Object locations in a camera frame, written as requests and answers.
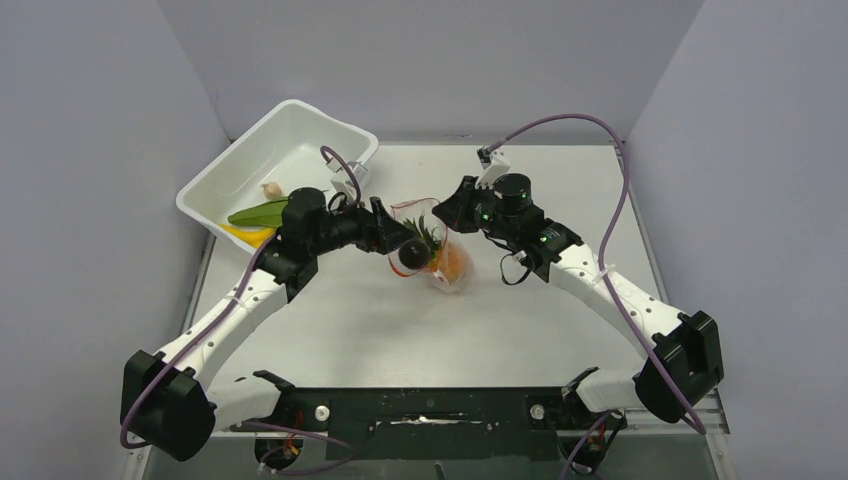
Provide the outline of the dark mangosteen toy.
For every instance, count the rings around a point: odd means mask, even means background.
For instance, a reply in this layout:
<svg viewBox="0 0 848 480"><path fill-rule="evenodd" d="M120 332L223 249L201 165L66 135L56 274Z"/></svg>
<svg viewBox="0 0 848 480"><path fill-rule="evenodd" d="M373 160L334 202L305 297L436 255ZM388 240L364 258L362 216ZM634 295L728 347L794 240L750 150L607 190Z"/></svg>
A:
<svg viewBox="0 0 848 480"><path fill-rule="evenodd" d="M409 240L397 252L400 264L411 271L427 267L431 261L431 250L421 238Z"/></svg>

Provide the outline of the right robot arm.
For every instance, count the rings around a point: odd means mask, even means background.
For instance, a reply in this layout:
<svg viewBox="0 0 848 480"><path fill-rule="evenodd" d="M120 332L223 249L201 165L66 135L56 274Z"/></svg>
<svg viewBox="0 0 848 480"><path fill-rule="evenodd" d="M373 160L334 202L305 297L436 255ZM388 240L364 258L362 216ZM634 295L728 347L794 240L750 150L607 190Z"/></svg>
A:
<svg viewBox="0 0 848 480"><path fill-rule="evenodd" d="M564 417L585 427L603 411L644 408L677 423L724 377L716 321L687 314L647 293L599 256L532 199L530 179L505 174L479 188L472 176L432 210L450 230L482 232L552 287L583 302L643 357L636 371L590 367L566 387Z"/></svg>

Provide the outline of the garlic toy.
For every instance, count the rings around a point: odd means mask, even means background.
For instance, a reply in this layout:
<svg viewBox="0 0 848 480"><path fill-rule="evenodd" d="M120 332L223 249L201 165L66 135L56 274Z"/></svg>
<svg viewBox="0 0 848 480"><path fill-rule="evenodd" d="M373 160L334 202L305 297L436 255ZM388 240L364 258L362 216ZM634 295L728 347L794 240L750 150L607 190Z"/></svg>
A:
<svg viewBox="0 0 848 480"><path fill-rule="evenodd" d="M268 182L261 185L262 193L264 197L269 201L282 199L285 194L276 182Z"/></svg>

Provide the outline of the clear zip top bag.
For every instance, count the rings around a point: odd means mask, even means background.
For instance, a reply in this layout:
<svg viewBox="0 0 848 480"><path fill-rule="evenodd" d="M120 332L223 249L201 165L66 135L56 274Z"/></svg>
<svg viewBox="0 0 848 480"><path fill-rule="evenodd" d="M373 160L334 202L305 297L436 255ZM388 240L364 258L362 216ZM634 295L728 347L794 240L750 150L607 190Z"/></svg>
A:
<svg viewBox="0 0 848 480"><path fill-rule="evenodd" d="M433 214L438 204L426 197L390 206L393 219L414 239L389 255L389 265L399 277L420 277L444 293L458 293L471 282L474 263L457 235Z"/></svg>

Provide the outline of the toy pineapple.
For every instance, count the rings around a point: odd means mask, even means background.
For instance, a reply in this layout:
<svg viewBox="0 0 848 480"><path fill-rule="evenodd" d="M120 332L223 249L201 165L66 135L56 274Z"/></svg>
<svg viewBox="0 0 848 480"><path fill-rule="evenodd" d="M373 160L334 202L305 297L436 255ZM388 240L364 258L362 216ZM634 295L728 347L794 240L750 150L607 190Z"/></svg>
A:
<svg viewBox="0 0 848 480"><path fill-rule="evenodd" d="M426 242L432 254L427 267L419 271L404 268L404 275L427 274L435 286L446 292L464 287L470 278L473 262L465 248L449 237L444 223L425 214L407 217L402 223Z"/></svg>

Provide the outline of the green toy vegetable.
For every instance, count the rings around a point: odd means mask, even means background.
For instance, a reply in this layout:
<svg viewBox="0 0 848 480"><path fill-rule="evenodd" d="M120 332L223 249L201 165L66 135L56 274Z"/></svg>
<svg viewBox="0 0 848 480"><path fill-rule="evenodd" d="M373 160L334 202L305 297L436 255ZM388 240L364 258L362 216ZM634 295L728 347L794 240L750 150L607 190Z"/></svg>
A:
<svg viewBox="0 0 848 480"><path fill-rule="evenodd" d="M283 224L282 212L287 206L288 197L266 201L262 204L237 211L227 217L227 221L241 228L278 228Z"/></svg>

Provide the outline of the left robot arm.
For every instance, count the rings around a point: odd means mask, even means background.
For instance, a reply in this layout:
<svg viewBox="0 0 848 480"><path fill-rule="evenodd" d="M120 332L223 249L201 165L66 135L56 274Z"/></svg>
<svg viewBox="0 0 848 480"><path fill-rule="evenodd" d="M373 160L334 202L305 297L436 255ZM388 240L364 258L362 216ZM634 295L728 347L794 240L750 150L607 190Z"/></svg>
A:
<svg viewBox="0 0 848 480"><path fill-rule="evenodd" d="M180 337L150 354L137 351L123 373L119 441L152 445L178 461L197 454L212 433L269 416L280 387L254 392L250 381L211 391L231 355L270 316L290 304L318 272L320 256L353 245L388 255L413 240L381 200L332 210L322 191L292 192L282 224L254 253L241 280Z"/></svg>

